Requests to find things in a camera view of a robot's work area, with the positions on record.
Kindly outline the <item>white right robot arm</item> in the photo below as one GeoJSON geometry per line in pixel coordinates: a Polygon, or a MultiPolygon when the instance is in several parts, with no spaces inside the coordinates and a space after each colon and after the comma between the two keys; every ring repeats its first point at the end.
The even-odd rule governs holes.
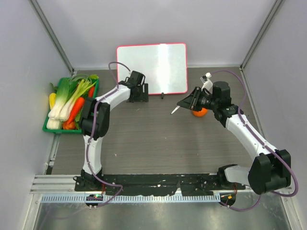
{"type": "Polygon", "coordinates": [[[251,167],[236,164],[218,169],[217,185],[228,189],[233,183],[247,185],[258,195],[289,187],[291,184],[291,156],[266,141],[250,124],[239,107],[232,103],[227,82],[211,84],[213,91],[195,87],[190,95],[177,103],[178,108],[199,112],[205,108],[230,131],[247,150],[251,167]]]}

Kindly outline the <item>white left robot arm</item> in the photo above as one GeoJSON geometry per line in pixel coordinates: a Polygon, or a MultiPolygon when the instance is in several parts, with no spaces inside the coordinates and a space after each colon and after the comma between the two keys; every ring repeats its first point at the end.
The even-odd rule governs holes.
{"type": "Polygon", "coordinates": [[[85,100],[79,127],[85,143],[84,164],[80,176],[75,176],[75,191],[97,191],[102,188],[101,151],[104,136],[110,125],[112,109],[122,102],[148,102],[145,76],[132,71],[114,89],[96,98],[85,100]]]}

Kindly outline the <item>pink framed whiteboard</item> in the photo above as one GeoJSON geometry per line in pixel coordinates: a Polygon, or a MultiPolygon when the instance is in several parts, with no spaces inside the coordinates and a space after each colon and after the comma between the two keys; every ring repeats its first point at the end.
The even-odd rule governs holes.
{"type": "Polygon", "coordinates": [[[186,44],[119,46],[116,55],[117,62],[145,75],[149,94],[184,94],[188,91],[186,44]]]}

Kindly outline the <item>white marker pen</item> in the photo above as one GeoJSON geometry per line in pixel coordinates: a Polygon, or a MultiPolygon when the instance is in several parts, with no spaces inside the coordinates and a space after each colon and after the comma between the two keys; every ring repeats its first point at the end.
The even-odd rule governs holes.
{"type": "Polygon", "coordinates": [[[174,110],[171,112],[171,115],[174,114],[179,108],[180,108],[180,106],[176,106],[176,107],[174,108],[174,110]]]}

